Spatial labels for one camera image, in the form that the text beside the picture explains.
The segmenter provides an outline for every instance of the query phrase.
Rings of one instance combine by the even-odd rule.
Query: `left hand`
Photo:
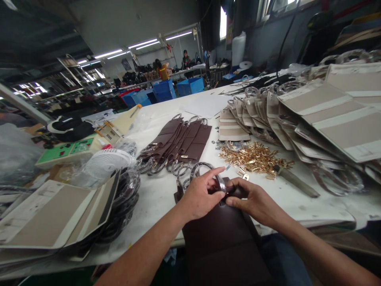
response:
[[[181,213],[185,215],[186,222],[202,218],[225,196],[223,191],[217,191],[212,195],[208,194],[208,190],[217,186],[217,182],[213,177],[224,170],[225,167],[219,167],[192,180],[182,199],[177,204],[181,209]]]

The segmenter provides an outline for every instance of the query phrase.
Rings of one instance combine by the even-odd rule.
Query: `metal tool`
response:
[[[143,106],[141,104],[138,104],[136,106],[136,110],[131,114],[130,118],[132,118],[134,116],[134,114],[136,113],[136,111],[138,111],[140,108],[142,108]]]
[[[304,183],[301,179],[299,179],[297,176],[291,173],[288,169],[281,168],[278,165],[275,165],[273,169],[278,173],[279,176],[285,178],[287,181],[292,183],[295,187],[299,188],[303,193],[310,196],[311,198],[320,197],[320,194],[317,191],[315,191],[309,185]]]

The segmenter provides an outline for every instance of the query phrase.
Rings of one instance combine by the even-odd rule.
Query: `white fan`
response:
[[[131,167],[135,159],[123,150],[105,149],[95,153],[86,163],[85,171],[98,180],[108,179],[119,169]]]

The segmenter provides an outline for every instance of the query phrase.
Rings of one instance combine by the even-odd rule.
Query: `jeans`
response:
[[[312,286],[303,261],[284,236],[271,234],[262,237],[260,253],[278,285]]]

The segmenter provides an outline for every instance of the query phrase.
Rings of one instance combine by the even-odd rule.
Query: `cable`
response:
[[[298,12],[298,9],[299,9],[299,6],[300,6],[300,2],[302,0],[298,0],[298,3],[296,5],[296,8],[295,8],[295,11],[294,11],[294,15],[292,16],[292,19],[291,19],[291,23],[290,23],[290,26],[286,32],[286,35],[285,35],[285,38],[283,39],[283,42],[282,42],[282,45],[281,45],[281,49],[279,50],[279,55],[278,55],[278,60],[277,60],[277,80],[278,80],[278,84],[280,85],[281,83],[279,82],[279,62],[281,60],[281,54],[282,54],[282,50],[283,50],[283,46],[285,45],[285,42],[286,42],[286,39],[287,39],[287,36],[289,35],[289,32],[291,30],[291,27],[292,27],[292,24],[294,23],[294,20],[295,20],[295,17],[296,17],[296,14]]]

